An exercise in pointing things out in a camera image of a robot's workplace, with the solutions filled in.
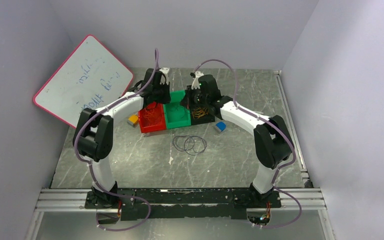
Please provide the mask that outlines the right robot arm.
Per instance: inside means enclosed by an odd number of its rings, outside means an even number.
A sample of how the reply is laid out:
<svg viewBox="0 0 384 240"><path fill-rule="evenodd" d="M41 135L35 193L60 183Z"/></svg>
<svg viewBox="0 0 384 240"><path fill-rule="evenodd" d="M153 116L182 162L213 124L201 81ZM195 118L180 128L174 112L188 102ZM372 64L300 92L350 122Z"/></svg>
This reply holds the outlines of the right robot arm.
<svg viewBox="0 0 384 240"><path fill-rule="evenodd" d="M280 163L295 152L284 119L279 115L263 116L222 95L216 79L210 74L196 71L190 75L193 81L180 101L182 107L189 110L203 108L210 116L231 122L253 136L259 165L249 187L249 199L255 207L262 207L274 190Z"/></svg>

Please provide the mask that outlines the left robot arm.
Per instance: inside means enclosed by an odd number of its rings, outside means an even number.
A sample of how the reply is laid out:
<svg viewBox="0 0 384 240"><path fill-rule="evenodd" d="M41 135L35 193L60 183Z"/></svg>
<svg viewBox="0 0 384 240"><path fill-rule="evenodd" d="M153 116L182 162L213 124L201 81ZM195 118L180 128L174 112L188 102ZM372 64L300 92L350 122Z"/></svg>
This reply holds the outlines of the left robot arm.
<svg viewBox="0 0 384 240"><path fill-rule="evenodd" d="M152 103L169 103L169 72L168 67L149 68L144 79L119 99L97 109L86 107L81 111L72 143L76 157L89 167L95 205L112 208L120 199L109 160L114 126Z"/></svg>

